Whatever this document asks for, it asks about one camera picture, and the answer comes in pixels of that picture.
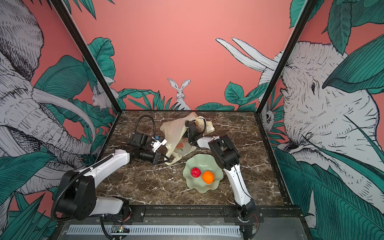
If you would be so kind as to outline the translucent cream plastic bag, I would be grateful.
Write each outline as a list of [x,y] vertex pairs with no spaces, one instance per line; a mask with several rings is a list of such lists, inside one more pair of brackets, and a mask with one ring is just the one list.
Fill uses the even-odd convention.
[[187,137],[183,137],[183,135],[187,132],[185,122],[195,121],[196,127],[199,132],[201,132],[204,129],[205,120],[206,119],[203,116],[198,116],[195,112],[192,112],[184,118],[165,122],[161,125],[160,130],[164,133],[165,139],[167,140],[166,157],[174,157],[172,161],[167,162],[166,165],[171,166],[175,164],[182,157],[190,154],[196,149],[196,147],[193,147],[188,143]]

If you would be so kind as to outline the red apple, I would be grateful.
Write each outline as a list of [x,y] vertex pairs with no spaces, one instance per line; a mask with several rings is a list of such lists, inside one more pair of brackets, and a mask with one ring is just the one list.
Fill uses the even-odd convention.
[[191,176],[193,178],[199,178],[201,176],[201,170],[199,168],[192,168],[191,169]]

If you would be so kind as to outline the orange fruit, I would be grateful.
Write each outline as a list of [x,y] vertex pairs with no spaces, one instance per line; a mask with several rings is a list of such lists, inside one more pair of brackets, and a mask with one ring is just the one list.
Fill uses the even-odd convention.
[[206,184],[211,184],[215,180],[215,175],[211,171],[205,171],[202,175],[202,179]]

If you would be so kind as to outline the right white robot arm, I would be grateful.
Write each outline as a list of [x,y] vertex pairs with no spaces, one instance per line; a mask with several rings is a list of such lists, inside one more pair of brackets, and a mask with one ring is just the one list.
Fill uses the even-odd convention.
[[246,187],[241,173],[240,153],[232,140],[227,135],[206,137],[191,127],[187,128],[184,136],[191,146],[209,149],[216,164],[226,173],[234,192],[238,218],[242,222],[248,222],[257,216],[259,210]]

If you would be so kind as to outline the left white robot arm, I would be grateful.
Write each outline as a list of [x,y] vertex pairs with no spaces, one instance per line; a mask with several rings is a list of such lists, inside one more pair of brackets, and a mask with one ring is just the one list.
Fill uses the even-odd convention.
[[98,197],[97,186],[119,168],[130,163],[131,158],[159,164],[160,152],[145,151],[134,147],[117,149],[99,162],[81,170],[66,172],[60,182],[51,209],[51,218],[56,222],[72,219],[111,215],[119,222],[131,218],[132,209],[123,198]]

